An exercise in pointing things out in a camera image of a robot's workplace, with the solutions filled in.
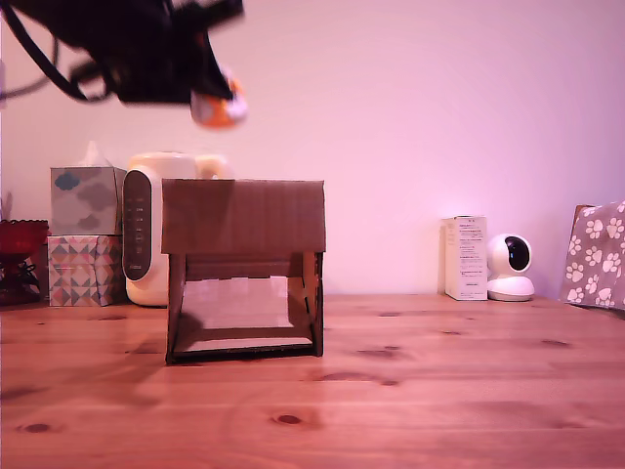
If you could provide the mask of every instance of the white camera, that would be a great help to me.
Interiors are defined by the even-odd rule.
[[[524,273],[531,266],[531,246],[518,234],[500,234],[488,243],[488,298],[528,301],[534,285]]]

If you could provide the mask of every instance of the product box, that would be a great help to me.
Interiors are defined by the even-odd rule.
[[[458,216],[445,219],[444,226],[445,293],[456,300],[486,300],[486,219]]]
[[[121,236],[48,236],[50,306],[127,300]]]
[[[163,180],[167,362],[323,354],[323,183]]]
[[[126,171],[108,167],[50,168],[52,235],[121,235]]]

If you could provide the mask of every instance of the control panel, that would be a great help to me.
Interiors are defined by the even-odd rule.
[[[129,171],[124,179],[124,274],[139,280],[151,263],[152,187],[141,171]]]

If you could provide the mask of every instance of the blurry object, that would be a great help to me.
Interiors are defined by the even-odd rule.
[[[167,306],[169,261],[161,253],[162,180],[216,179],[230,174],[228,162],[218,155],[163,151],[131,158],[123,185],[123,265],[131,301]]]
[[[625,311],[625,201],[578,205],[568,240],[561,301]]]
[[[0,306],[40,301],[40,294],[30,288],[39,288],[32,274],[35,266],[25,261],[38,251],[47,234],[48,222],[43,220],[0,222]]]
[[[456,300],[486,300],[486,219],[444,220],[445,293]]]
[[[58,54],[51,63],[12,5],[45,26],[55,41],[84,49],[92,60],[74,67],[65,78],[57,69]],[[77,101],[100,102],[114,94],[126,104],[189,106],[194,96],[193,118],[201,125],[223,127],[240,121],[240,89],[222,74],[207,30],[242,17],[241,0],[206,6],[188,1],[178,8],[171,0],[0,0],[0,7],[31,58]],[[104,83],[104,91],[86,96],[81,86],[96,80]]]
[[[127,301],[121,257],[121,236],[49,236],[50,306]]]
[[[534,285],[523,274],[531,266],[531,246],[518,234],[500,234],[488,243],[488,298],[528,301]]]
[[[322,182],[167,179],[162,225],[167,362],[323,354]]]
[[[90,142],[73,166],[50,168],[53,235],[121,235],[126,171],[115,168]]]
[[[229,101],[191,92],[191,116],[199,125],[212,128],[233,127],[247,117],[243,90],[229,73],[226,77],[232,89],[232,99]]]

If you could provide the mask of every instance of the black object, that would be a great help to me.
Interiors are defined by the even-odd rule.
[[[92,61],[69,79],[32,41],[12,6],[44,25]],[[230,100],[207,30],[243,14],[242,0],[175,9],[171,0],[0,0],[5,20],[27,53],[68,96],[98,102],[111,94],[123,103],[185,104],[191,90]],[[105,91],[85,96],[80,85],[101,78]]]
[[[508,246],[508,260],[510,267],[515,271],[522,271],[529,263],[529,248],[527,244],[516,236],[506,237],[506,245]]]

